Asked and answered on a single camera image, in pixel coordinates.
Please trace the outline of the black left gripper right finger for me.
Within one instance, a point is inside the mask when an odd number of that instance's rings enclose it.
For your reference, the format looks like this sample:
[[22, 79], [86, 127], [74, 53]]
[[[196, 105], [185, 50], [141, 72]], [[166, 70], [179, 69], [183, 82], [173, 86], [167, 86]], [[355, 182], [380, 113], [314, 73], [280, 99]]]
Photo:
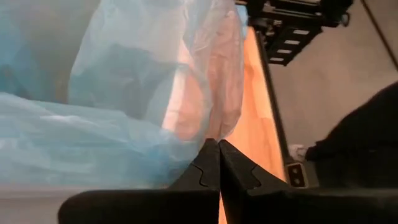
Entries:
[[227, 140], [220, 141], [227, 176], [251, 197], [290, 191], [289, 185], [263, 169]]

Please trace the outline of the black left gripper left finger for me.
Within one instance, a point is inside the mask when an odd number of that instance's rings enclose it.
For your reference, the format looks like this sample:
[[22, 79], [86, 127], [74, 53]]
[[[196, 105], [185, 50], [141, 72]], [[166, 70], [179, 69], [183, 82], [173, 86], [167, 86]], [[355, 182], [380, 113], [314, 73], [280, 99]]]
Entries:
[[196, 158], [169, 187], [170, 190], [219, 190], [220, 148], [214, 139], [207, 139]]

